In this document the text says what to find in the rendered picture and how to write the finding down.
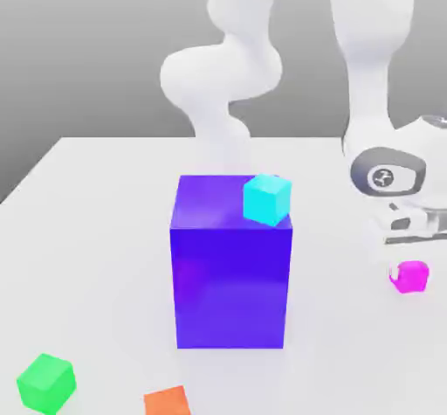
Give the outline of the large blue box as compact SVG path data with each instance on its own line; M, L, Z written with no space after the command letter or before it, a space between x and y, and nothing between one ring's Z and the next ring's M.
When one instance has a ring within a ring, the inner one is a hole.
M292 253L289 216L243 215L250 176L182 175L169 227L180 349L280 349Z

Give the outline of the small green cube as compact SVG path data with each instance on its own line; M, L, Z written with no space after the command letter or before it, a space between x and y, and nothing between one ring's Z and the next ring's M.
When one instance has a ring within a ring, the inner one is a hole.
M23 405L44 415L56 415L77 388L69 361L40 354L17 378Z

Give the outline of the small orange cube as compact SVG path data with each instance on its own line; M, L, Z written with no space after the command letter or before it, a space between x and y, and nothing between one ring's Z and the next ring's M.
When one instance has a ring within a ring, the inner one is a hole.
M184 387L179 385L144 396L146 415L191 415Z

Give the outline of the small magenta cube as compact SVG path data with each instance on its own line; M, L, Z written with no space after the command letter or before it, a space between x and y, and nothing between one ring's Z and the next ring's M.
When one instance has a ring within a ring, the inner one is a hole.
M425 291L430 275L428 265L420 260L403 261L399 265L397 281L390 282L401 294L422 293Z

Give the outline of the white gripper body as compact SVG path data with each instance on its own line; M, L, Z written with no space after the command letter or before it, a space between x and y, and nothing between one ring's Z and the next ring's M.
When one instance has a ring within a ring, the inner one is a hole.
M389 257L415 259L421 254L429 254L447 248L447 232L438 232L429 236L396 232L386 235L382 243L384 252Z

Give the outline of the small cyan cube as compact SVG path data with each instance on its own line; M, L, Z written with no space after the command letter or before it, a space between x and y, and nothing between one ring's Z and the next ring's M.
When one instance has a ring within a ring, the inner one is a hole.
M280 176L260 174L243 187L243 216L249 220L278 225L290 212L292 182Z

